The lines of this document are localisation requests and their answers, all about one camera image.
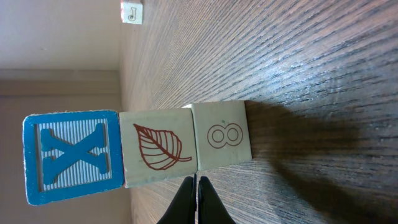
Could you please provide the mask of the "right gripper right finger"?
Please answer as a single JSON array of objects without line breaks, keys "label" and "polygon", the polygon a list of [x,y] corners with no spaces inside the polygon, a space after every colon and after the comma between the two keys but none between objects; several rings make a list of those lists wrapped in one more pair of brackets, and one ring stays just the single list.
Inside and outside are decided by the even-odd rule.
[{"label": "right gripper right finger", "polygon": [[201,176],[198,184],[198,223],[235,224],[216,190],[206,176]]}]

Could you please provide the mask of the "wooden block blue side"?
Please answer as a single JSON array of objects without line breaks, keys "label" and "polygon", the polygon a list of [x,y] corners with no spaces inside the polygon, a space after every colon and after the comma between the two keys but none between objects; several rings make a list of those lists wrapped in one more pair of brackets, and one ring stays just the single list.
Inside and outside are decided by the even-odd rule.
[{"label": "wooden block blue side", "polygon": [[243,100],[192,103],[198,170],[239,164],[252,159]]}]

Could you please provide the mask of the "red Y block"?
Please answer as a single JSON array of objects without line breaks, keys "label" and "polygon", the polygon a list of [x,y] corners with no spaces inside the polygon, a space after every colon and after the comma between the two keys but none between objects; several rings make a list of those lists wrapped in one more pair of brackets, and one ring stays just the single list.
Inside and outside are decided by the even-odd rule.
[{"label": "red Y block", "polygon": [[196,173],[197,152],[189,108],[119,114],[125,187]]}]

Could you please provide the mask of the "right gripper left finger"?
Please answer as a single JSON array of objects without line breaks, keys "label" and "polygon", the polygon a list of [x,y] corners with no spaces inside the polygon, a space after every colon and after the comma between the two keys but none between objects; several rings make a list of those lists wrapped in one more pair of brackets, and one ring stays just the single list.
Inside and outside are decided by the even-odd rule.
[{"label": "right gripper left finger", "polygon": [[194,224],[197,210],[197,175],[184,178],[158,224]]}]

